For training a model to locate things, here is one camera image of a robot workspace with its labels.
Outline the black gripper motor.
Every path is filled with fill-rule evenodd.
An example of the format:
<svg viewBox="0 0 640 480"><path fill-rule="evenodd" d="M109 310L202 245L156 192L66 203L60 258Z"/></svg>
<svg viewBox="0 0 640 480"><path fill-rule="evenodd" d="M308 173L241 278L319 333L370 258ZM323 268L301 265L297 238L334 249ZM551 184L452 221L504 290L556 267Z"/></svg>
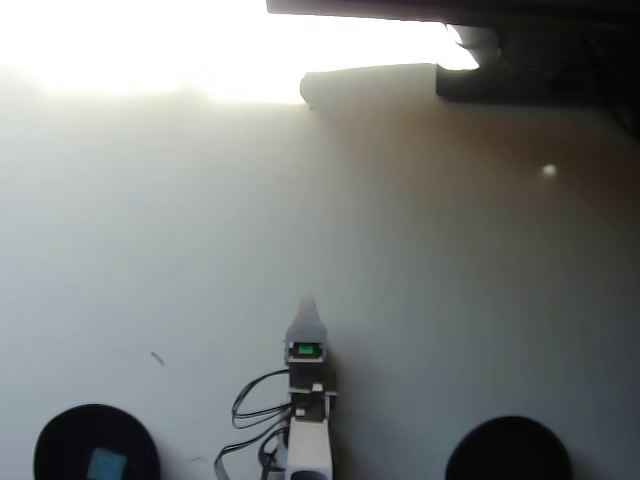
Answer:
<svg viewBox="0 0 640 480"><path fill-rule="evenodd" d="M284 363L327 364L328 334L320 319L313 295L302 298L285 334Z"/></svg>

